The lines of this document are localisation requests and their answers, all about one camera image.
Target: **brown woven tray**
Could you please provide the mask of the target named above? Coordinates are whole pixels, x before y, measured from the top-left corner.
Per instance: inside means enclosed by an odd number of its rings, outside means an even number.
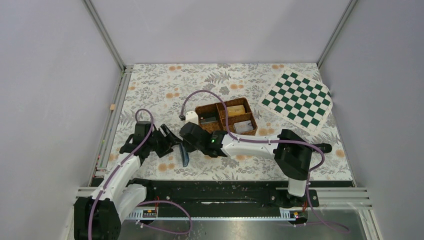
[[[256,121],[255,121],[255,118],[253,117],[252,109],[249,106],[248,100],[245,97],[236,98],[236,99],[233,99],[233,100],[225,101],[225,105],[227,107],[243,105],[244,110],[246,111],[245,114],[237,115],[237,116],[230,116],[228,118],[229,130],[232,133],[236,133],[236,131],[234,130],[234,124],[235,123],[250,120],[251,123],[252,123],[252,126],[253,126],[253,130],[245,131],[245,132],[240,133],[240,134],[254,136],[256,134],[256,130],[258,130],[258,126],[256,125]],[[209,104],[209,105],[204,105],[204,106],[198,106],[198,107],[195,108],[194,111],[196,112],[197,115],[205,114],[205,113],[216,113],[216,116],[218,118],[218,122],[201,124],[200,119],[199,119],[198,125],[202,129],[208,131],[209,133],[212,133],[213,131],[219,131],[219,130],[224,131],[226,129],[226,127],[225,127],[226,126],[226,124],[225,124],[225,109],[224,109],[224,106],[220,102]]]

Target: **leaf pattern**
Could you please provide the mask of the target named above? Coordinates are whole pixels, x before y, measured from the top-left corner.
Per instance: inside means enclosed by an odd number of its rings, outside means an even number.
[[[223,83],[225,80],[229,80],[230,78],[230,74],[227,74],[226,71],[224,73],[219,71],[212,72],[204,81],[208,83],[220,84]]]
[[[178,118],[186,97],[199,89],[219,94],[224,100],[247,98],[255,117],[256,135],[279,134],[281,129],[290,129],[311,143],[330,143],[333,152],[326,154],[325,163],[311,173],[314,180],[352,180],[341,138],[334,116],[330,114],[321,132],[311,136],[290,122],[257,105],[263,92],[276,81],[285,68],[291,68],[321,81],[315,63],[296,64],[136,64],[134,65],[128,90],[125,95],[118,126],[113,139],[106,168],[109,172],[119,155],[119,148],[128,135],[134,132],[134,114],[139,108],[149,109],[156,127],[166,124],[178,134],[184,125]],[[186,104],[186,111],[196,106],[218,102],[206,93],[194,95]],[[140,117],[148,120],[146,114]],[[287,180],[273,159],[256,156],[233,156],[210,158],[201,152],[189,153],[190,162],[183,167],[177,147],[170,154],[158,158],[152,152],[133,177],[158,180]],[[320,162],[317,153],[312,154],[311,166]]]

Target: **chessboard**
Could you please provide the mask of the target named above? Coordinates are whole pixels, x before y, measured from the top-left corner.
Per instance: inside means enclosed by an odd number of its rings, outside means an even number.
[[[320,132],[333,107],[327,86],[293,69],[285,69],[258,104],[312,135]]]

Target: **white wall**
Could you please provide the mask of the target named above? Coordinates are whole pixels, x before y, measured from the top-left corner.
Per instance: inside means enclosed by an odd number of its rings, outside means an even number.
[[[93,0],[126,64],[317,62],[349,0]]]
[[[0,239],[56,240],[119,69],[79,0],[0,7]]]
[[[321,69],[385,240],[422,239],[424,1],[359,1]]]

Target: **purple cable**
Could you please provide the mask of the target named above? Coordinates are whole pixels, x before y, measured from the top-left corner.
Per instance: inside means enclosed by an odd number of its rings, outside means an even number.
[[[323,151],[321,151],[321,149],[319,149],[317,146],[314,146],[314,145],[312,145],[312,144],[310,144],[310,143],[308,143],[308,142],[304,142],[304,141],[294,141],[294,140],[270,140],[269,142],[268,142],[268,140],[250,140],[250,139],[243,139],[243,138],[237,138],[236,136],[234,136],[233,135],[233,133],[230,131],[230,127],[229,127],[229,124],[228,124],[228,110],[227,110],[227,106],[225,105],[225,103],[224,103],[224,101],[218,96],[218,95],[216,95],[215,93],[213,93],[213,92],[211,92],[211,91],[209,91],[209,90],[197,90],[197,91],[195,91],[195,92],[193,92],[192,94],[190,94],[190,95],[188,95],[188,97],[184,100],[184,103],[182,104],[182,107],[181,107],[181,113],[180,113],[180,116],[184,116],[184,108],[185,108],[185,106],[186,106],[186,103],[187,103],[187,101],[189,100],[189,98],[191,98],[193,95],[195,95],[195,94],[197,94],[197,93],[208,93],[208,94],[212,94],[212,95],[214,95],[220,102],[221,102],[221,104],[222,104],[222,106],[224,107],[224,109],[225,109],[225,127],[226,127],[226,131],[228,132],[228,135],[230,136],[230,137],[232,137],[233,139],[235,139],[235,140],[238,140],[238,141],[241,141],[241,142],[246,142],[246,143],[257,143],[257,144],[267,144],[267,143],[272,143],[272,144],[277,144],[277,143],[280,143],[280,144],[298,144],[298,145],[304,145],[304,146],[306,146],[306,147],[309,147],[309,148],[312,148],[312,149],[314,149],[316,152],[318,152],[320,155],[321,155],[321,161],[317,164],[317,165],[315,165],[315,166],[313,166],[313,167],[311,167],[310,169],[309,169],[309,173],[308,173],[308,175],[307,175],[307,179],[306,179],[306,189],[305,189],[305,191],[306,191],[306,198],[307,198],[307,201],[308,201],[308,204],[309,204],[309,207],[310,207],[310,209],[312,210],[312,212],[313,212],[313,214],[315,214],[315,216],[322,222],[322,224],[324,224],[324,225],[326,225],[327,227],[329,227],[330,229],[332,229],[332,230],[334,230],[334,231],[336,231],[336,232],[339,232],[339,233],[343,233],[343,234],[348,234],[348,233],[350,233],[351,232],[351,230],[347,227],[347,226],[345,226],[345,225],[342,225],[342,224],[340,224],[340,223],[338,223],[339,224],[339,226],[342,226],[343,228],[345,228],[345,229],[347,229],[347,231],[342,231],[342,230],[339,230],[339,229],[336,229],[336,228],[334,228],[334,227],[332,227],[332,226],[330,226],[329,224],[327,224],[321,217],[319,217],[318,215],[317,215],[317,213],[315,212],[315,210],[314,210],[314,208],[312,207],[312,203],[311,203],[311,198],[310,198],[310,196],[309,196],[309,178],[310,178],[310,176],[311,176],[311,172],[313,171],[313,170],[315,170],[315,169],[317,169],[317,168],[319,168],[321,165],[323,165],[324,164],[324,161],[325,161],[325,159],[326,159],[326,157],[324,156],[324,153],[323,153]]]
[[[148,228],[151,228],[151,229],[154,229],[154,230],[159,230],[159,231],[162,231],[162,232],[170,233],[170,234],[179,234],[179,235],[188,234],[189,232],[192,231],[192,229],[193,229],[193,220],[192,220],[192,217],[189,215],[189,213],[182,206],[178,205],[175,202],[166,201],[166,200],[144,201],[144,202],[141,202],[140,204],[138,204],[137,207],[140,207],[140,206],[143,206],[143,205],[147,205],[147,204],[155,204],[155,203],[158,203],[158,204],[160,204],[160,203],[162,203],[162,204],[171,204],[171,205],[174,205],[177,208],[181,209],[181,211],[183,211],[184,214],[188,217],[188,221],[190,222],[190,228],[187,231],[171,231],[171,230],[167,230],[167,229],[163,229],[163,228],[155,227],[155,226],[150,226],[150,225],[146,225],[146,224],[142,224],[142,226],[145,226],[145,227],[148,227]]]
[[[121,162],[120,162],[120,164],[122,165],[122,164],[124,164],[128,159],[130,159],[133,155],[134,155],[134,153],[135,152],[137,152],[142,146],[143,146],[143,144],[145,144],[145,142],[147,141],[147,139],[149,138],[149,136],[150,136],[150,134],[152,133],[152,131],[153,131],[153,124],[154,124],[154,120],[153,120],[153,115],[152,115],[152,113],[149,111],[149,110],[147,110],[147,109],[144,109],[144,108],[141,108],[141,109],[139,109],[139,110],[137,110],[136,112],[135,112],[135,121],[138,123],[139,122],[139,119],[138,119],[138,115],[139,115],[139,112],[141,112],[141,111],[145,111],[145,112],[147,112],[149,115],[150,115],[150,122],[151,122],[151,125],[150,125],[150,128],[149,128],[149,130],[148,130],[148,132],[147,132],[147,135],[144,137],[144,139],[143,139],[143,141],[141,141],[141,143],[132,151],[132,152],[130,152],[129,154],[128,154],[128,156],[126,156]],[[103,185],[103,189],[106,189],[106,187],[109,185],[109,182],[112,180],[112,178],[114,177],[114,175],[117,173],[117,171],[119,170],[119,168],[120,168],[121,166],[120,165],[118,165],[113,171],[112,171],[112,173],[110,174],[110,176],[109,176],[109,178],[106,180],[106,182],[104,183],[104,185]],[[89,218],[88,218],[88,240],[93,240],[93,236],[92,236],[92,233],[93,233],[93,216],[94,216],[94,211],[95,211],[95,209],[96,209],[96,206],[97,206],[97,203],[98,203],[98,201],[99,201],[99,199],[100,199],[100,196],[103,194],[103,191],[101,190],[101,191],[99,191],[98,192],[98,195],[97,195],[97,197],[95,198],[95,200],[94,200],[94,202],[93,202],[93,205],[91,206],[91,211],[90,211],[90,216],[89,216]]]

